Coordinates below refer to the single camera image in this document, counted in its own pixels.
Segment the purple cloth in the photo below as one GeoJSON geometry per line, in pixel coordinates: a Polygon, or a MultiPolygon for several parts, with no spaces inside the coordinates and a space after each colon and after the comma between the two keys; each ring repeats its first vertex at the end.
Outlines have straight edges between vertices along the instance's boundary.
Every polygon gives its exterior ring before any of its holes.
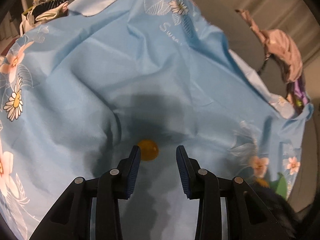
{"type": "Polygon", "coordinates": [[[304,74],[302,74],[295,82],[287,84],[286,99],[291,103],[298,114],[302,113],[304,107],[310,101],[305,90],[304,74]]]}

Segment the yellow longan fruit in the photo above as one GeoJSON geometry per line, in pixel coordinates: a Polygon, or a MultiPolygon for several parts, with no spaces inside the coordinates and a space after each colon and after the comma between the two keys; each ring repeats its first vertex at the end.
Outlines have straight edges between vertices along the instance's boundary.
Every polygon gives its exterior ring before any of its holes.
{"type": "Polygon", "coordinates": [[[142,161],[152,161],[159,155],[158,146],[153,140],[143,139],[137,146],[140,148],[140,158],[142,161]]]}

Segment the light blue floral cloth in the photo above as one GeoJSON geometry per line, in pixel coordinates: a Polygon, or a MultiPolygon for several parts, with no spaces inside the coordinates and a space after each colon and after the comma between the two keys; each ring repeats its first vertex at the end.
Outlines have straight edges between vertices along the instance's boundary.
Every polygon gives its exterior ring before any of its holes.
{"type": "Polygon", "coordinates": [[[300,157],[311,109],[296,115],[267,92],[227,37],[188,0],[114,0],[19,38],[1,61],[1,215],[29,239],[72,179],[97,177],[152,139],[121,211],[126,239],[191,239],[196,202],[183,194],[175,151],[222,178],[284,175],[300,157]]]}

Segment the pile of patterned clothes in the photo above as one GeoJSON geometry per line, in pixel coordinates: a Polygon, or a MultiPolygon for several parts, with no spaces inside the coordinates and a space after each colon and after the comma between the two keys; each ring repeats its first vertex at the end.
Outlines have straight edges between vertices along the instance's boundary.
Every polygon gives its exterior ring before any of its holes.
{"type": "Polygon", "coordinates": [[[20,34],[28,32],[40,24],[47,23],[67,14],[69,0],[33,0],[27,5],[27,0],[21,0],[24,12],[20,23],[20,34]]]}

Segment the pink cloth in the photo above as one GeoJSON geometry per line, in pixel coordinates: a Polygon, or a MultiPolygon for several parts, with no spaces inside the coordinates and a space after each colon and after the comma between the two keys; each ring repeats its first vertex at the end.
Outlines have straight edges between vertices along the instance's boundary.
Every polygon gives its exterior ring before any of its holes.
{"type": "Polygon", "coordinates": [[[290,35],[280,29],[260,29],[248,10],[236,9],[240,17],[262,44],[265,57],[274,56],[281,68],[282,79],[285,83],[298,80],[303,72],[301,53],[290,35]]]}

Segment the green bowl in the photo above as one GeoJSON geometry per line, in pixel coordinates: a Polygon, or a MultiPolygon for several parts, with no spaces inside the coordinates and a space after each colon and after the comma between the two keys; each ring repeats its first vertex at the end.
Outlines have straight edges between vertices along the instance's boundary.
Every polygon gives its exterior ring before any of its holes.
{"type": "Polygon", "coordinates": [[[285,176],[278,172],[277,180],[270,182],[270,188],[277,194],[280,195],[285,200],[287,199],[287,182],[285,176]]]}

